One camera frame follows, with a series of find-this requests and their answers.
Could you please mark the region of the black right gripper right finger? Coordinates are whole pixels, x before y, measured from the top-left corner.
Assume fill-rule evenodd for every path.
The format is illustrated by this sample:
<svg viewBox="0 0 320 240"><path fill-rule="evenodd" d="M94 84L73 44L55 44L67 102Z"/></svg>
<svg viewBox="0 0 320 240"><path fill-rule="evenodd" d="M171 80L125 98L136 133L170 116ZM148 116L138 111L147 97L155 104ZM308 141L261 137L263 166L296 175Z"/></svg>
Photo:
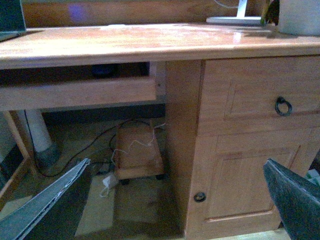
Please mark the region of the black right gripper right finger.
<svg viewBox="0 0 320 240"><path fill-rule="evenodd" d="M320 187L269 158L263 174L270 197L292 240L320 238Z"/></svg>

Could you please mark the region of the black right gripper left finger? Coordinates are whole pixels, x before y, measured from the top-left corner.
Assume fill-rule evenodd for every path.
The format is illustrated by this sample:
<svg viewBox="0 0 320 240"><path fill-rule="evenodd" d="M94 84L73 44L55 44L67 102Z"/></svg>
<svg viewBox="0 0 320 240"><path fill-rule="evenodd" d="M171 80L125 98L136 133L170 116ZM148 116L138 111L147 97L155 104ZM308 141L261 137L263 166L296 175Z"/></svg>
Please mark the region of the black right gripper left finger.
<svg viewBox="0 0 320 240"><path fill-rule="evenodd" d="M83 159L0 221L2 240L71 240L87 203L92 166Z"/></svg>

